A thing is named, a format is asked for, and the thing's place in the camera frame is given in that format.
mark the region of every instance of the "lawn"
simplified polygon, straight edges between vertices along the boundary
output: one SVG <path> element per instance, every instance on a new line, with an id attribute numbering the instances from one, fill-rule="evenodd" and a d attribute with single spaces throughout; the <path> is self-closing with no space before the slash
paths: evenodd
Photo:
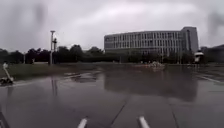
<path id="1" fill-rule="evenodd" d="M 9 74 L 15 79 L 28 79 L 38 76 L 57 75 L 72 72 L 72 67 L 49 66 L 47 64 L 14 64 L 9 65 Z M 0 77 L 6 77 L 3 68 L 0 68 Z"/>

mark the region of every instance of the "sky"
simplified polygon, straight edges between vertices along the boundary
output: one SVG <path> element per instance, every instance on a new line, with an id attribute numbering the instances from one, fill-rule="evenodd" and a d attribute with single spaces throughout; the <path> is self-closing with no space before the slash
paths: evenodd
<path id="1" fill-rule="evenodd" d="M 103 49 L 106 34 L 198 29 L 200 46 L 224 39 L 223 0 L 0 0 L 0 48 L 27 51 L 58 45 Z"/>

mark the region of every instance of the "lamp post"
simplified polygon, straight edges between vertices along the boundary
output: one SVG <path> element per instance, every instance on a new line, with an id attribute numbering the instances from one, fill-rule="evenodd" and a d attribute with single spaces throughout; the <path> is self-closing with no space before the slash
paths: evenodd
<path id="1" fill-rule="evenodd" d="M 50 51 L 50 65 L 52 65 L 52 54 L 53 54 L 53 51 L 52 51 L 52 47 L 53 47 L 53 38 L 54 38 L 54 33 L 55 31 L 54 30 L 51 30 L 51 51 Z"/>
<path id="2" fill-rule="evenodd" d="M 26 64 L 26 53 L 23 54 L 23 64 Z"/>

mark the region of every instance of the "lane marking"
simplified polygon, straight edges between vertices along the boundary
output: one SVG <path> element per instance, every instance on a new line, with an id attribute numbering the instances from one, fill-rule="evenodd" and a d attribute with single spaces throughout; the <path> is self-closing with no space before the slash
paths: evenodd
<path id="1" fill-rule="evenodd" d="M 145 120 L 143 116 L 139 117 L 139 122 L 142 126 L 141 128 L 150 128 L 147 121 Z"/>
<path id="2" fill-rule="evenodd" d="M 85 128 L 86 127 L 86 124 L 87 124 L 87 119 L 84 118 L 84 119 L 81 120 L 78 128 Z"/>
<path id="3" fill-rule="evenodd" d="M 204 76 L 197 76 L 197 77 L 202 78 L 202 79 L 206 79 L 208 81 L 216 82 L 216 83 L 223 83 L 223 82 L 221 82 L 219 80 L 211 79 L 211 78 L 204 77 Z"/>

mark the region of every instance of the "building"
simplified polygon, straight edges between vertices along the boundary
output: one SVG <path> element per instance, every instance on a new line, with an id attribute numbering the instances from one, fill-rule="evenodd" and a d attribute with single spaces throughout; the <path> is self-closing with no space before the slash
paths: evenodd
<path id="1" fill-rule="evenodd" d="M 180 31 L 143 31 L 106 35 L 104 49 L 106 53 L 138 52 L 167 56 L 171 52 L 178 55 L 186 51 L 196 52 L 198 50 L 197 28 L 184 27 Z"/>

